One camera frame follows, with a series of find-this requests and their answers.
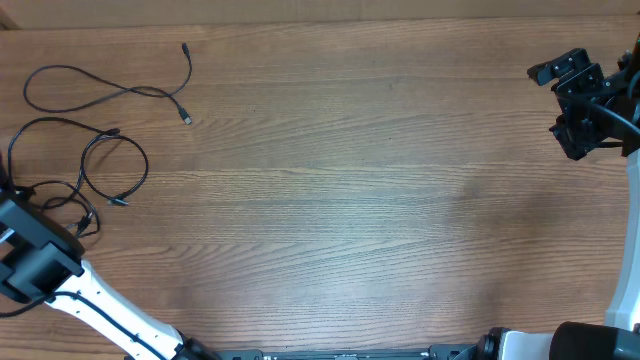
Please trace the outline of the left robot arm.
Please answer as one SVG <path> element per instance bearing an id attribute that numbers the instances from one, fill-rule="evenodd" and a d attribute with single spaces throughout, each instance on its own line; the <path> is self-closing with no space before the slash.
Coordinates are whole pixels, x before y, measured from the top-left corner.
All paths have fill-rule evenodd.
<path id="1" fill-rule="evenodd" d="M 23 305 L 2 318 L 46 304 L 95 329 L 129 359 L 219 357 L 111 288 L 83 258 L 79 240 L 31 206 L 6 169 L 1 170 L 1 241 L 12 246 L 1 258 L 1 294 Z"/>

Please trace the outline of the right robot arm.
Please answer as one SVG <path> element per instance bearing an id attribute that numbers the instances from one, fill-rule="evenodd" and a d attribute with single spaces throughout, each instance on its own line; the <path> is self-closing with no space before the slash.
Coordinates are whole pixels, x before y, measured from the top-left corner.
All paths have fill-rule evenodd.
<path id="1" fill-rule="evenodd" d="M 564 322 L 553 333 L 493 328 L 474 345 L 433 345 L 425 359 L 636 359 L 639 356 L 639 51 L 604 76 L 583 48 L 528 69 L 550 85 L 561 113 L 550 131 L 574 161 L 618 148 L 626 159 L 629 214 L 619 279 L 601 325 Z"/>

